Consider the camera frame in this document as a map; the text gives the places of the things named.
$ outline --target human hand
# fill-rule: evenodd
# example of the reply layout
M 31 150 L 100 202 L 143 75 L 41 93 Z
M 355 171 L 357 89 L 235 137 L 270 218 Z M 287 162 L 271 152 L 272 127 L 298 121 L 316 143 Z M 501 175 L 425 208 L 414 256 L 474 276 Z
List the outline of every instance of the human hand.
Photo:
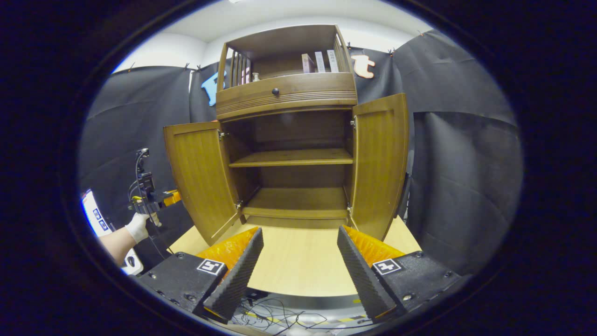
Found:
M 149 233 L 145 228 L 145 223 L 147 223 L 146 221 L 148 218 L 149 215 L 147 214 L 135 213 L 131 221 L 124 226 L 137 244 L 139 244 L 139 242 L 143 239 L 149 237 Z

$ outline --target white wall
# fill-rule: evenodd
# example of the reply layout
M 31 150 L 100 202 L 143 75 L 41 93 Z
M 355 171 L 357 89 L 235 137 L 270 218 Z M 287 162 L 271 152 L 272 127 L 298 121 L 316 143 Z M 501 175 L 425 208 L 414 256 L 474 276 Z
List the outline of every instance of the white wall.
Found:
M 154 35 L 135 49 L 114 72 L 140 66 L 167 65 L 196 69 L 201 64 L 206 43 L 196 38 L 173 34 L 159 33 Z
M 190 68 L 196 69 L 198 65 L 206 66 L 218 62 L 222 45 L 226 41 L 268 29 L 315 24 L 336 24 L 340 27 L 340 32 L 347 43 L 350 42 L 354 47 L 379 51 L 398 48 L 414 37 L 387 26 L 341 17 L 298 17 L 275 20 L 237 30 L 209 43 L 182 34 L 159 33 L 135 49 L 114 72 L 130 68 L 133 62 L 134 68 L 152 65 L 182 67 L 188 62 Z
M 346 43 L 354 47 L 373 49 L 387 52 L 388 49 L 398 48 L 408 42 L 412 36 L 401 30 L 396 30 L 377 23 L 360 21 L 355 19 L 345 19 L 341 17 L 296 17 L 292 19 L 275 20 L 261 23 L 252 27 L 237 30 L 234 33 L 220 36 L 209 42 L 205 47 L 205 52 L 201 60 L 202 64 L 212 64 L 220 60 L 222 45 L 239 37 L 263 30 L 275 29 L 286 26 L 297 25 L 315 25 L 315 24 L 336 24 L 340 28 L 342 37 Z

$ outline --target cabinet door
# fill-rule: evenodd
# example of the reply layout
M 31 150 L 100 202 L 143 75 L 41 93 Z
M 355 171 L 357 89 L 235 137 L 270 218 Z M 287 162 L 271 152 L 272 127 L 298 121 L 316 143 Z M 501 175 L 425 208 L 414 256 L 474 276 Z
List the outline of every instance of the cabinet door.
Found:
M 403 93 L 354 106 L 350 220 L 383 239 L 398 206 L 407 165 L 408 113 Z
M 164 127 L 166 152 L 195 227 L 212 245 L 239 217 L 238 194 L 219 122 Z

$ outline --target wooden shelf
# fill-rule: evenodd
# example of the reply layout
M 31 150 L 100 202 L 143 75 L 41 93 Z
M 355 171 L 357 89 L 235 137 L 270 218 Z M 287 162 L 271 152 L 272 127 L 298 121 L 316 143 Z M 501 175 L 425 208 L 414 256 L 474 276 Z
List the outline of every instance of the wooden shelf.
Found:
M 352 163 L 352 157 L 344 148 L 320 148 L 256 152 L 230 163 L 229 166 L 239 168 Z
M 242 210 L 244 215 L 275 218 L 346 218 L 343 188 L 262 188 Z

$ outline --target white device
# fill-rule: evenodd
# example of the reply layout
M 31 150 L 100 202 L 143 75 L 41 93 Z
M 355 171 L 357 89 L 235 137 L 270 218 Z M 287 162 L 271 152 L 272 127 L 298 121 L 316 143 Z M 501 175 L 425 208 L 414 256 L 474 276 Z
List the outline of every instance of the white device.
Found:
M 91 228 L 96 233 L 97 237 L 105 236 L 112 233 L 110 224 L 106 222 L 106 219 L 101 215 L 100 209 L 97 207 L 93 192 L 91 189 L 87 190 L 81 200 L 87 220 L 91 225 Z M 139 274 L 143 271 L 143 264 L 139 260 L 139 257 L 135 253 L 134 249 L 130 249 L 124 257 L 124 263 L 121 265 L 121 270 L 126 274 Z

